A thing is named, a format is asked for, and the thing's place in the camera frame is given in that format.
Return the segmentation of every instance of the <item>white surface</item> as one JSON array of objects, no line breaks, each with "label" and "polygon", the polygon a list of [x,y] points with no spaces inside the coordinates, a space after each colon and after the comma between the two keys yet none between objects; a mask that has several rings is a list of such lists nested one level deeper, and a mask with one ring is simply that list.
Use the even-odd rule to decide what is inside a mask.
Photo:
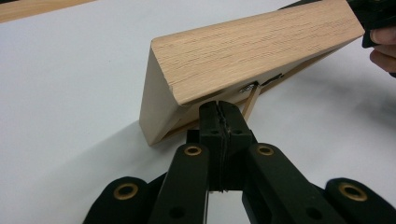
[{"label": "white surface", "polygon": [[[112,180],[165,172],[180,134],[138,126],[149,41],[282,1],[96,1],[0,24],[0,223],[81,223]],[[311,182],[359,180],[396,205],[396,79],[361,40],[265,93],[248,122]],[[211,194],[208,223],[248,223]]]}]

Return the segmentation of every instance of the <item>finger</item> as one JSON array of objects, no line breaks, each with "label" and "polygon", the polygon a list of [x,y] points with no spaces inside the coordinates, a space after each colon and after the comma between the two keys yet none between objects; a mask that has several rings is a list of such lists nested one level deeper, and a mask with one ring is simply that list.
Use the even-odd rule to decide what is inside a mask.
[{"label": "finger", "polygon": [[396,44],[396,26],[373,30],[370,37],[376,44],[394,45]]},{"label": "finger", "polygon": [[390,57],[396,58],[396,45],[378,45],[375,46],[374,49]]},{"label": "finger", "polygon": [[386,72],[396,72],[396,58],[390,57],[375,49],[370,54],[370,60],[380,68],[384,69]]}]

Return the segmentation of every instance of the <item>light wood grain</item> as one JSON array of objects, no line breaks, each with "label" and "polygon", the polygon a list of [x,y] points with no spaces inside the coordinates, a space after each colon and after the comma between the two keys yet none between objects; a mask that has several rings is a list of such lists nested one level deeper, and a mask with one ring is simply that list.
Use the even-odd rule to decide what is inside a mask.
[{"label": "light wood grain", "polygon": [[13,21],[94,0],[20,0],[0,5],[0,22]]},{"label": "light wood grain", "polygon": [[[362,34],[345,0],[323,0],[153,39],[146,76],[163,83],[156,92],[150,86],[160,84],[146,80],[140,124],[148,143],[191,126],[199,105],[244,102],[246,85],[278,74],[285,80]],[[166,128],[158,125],[164,120]]]},{"label": "light wood grain", "polygon": [[245,121],[248,121],[250,118],[251,111],[253,111],[254,105],[256,104],[257,98],[260,95],[259,85],[255,85],[253,89],[250,91],[250,95],[245,102],[244,110],[242,110],[242,116],[244,116]]}]

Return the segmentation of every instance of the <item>wooden board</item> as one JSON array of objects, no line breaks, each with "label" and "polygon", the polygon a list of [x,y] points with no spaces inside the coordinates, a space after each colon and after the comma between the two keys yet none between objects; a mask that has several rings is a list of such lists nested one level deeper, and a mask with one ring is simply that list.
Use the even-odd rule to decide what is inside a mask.
[{"label": "wooden board", "polygon": [[0,22],[13,21],[94,0],[19,0],[0,5]]},{"label": "wooden board", "polygon": [[227,21],[152,40],[140,125],[150,145],[185,130],[199,105],[241,104],[360,37],[345,0],[320,2]]}]

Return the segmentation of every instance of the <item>black object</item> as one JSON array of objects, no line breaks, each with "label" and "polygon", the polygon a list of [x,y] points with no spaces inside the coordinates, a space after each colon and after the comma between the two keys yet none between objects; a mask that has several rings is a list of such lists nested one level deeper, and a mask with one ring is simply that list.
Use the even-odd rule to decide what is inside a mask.
[{"label": "black object", "polygon": [[[320,0],[301,0],[286,7],[297,7]],[[364,28],[361,46],[365,49],[377,46],[370,37],[374,29],[396,25],[396,0],[346,0]]]},{"label": "black object", "polygon": [[113,181],[84,223],[202,224],[208,192],[224,190],[243,191],[251,223],[396,223],[396,210],[357,181],[310,184],[277,147],[257,143],[235,105],[202,105],[200,127],[188,131],[167,174],[149,184]]},{"label": "black object", "polygon": [[16,2],[17,0],[0,0],[0,4]]}]

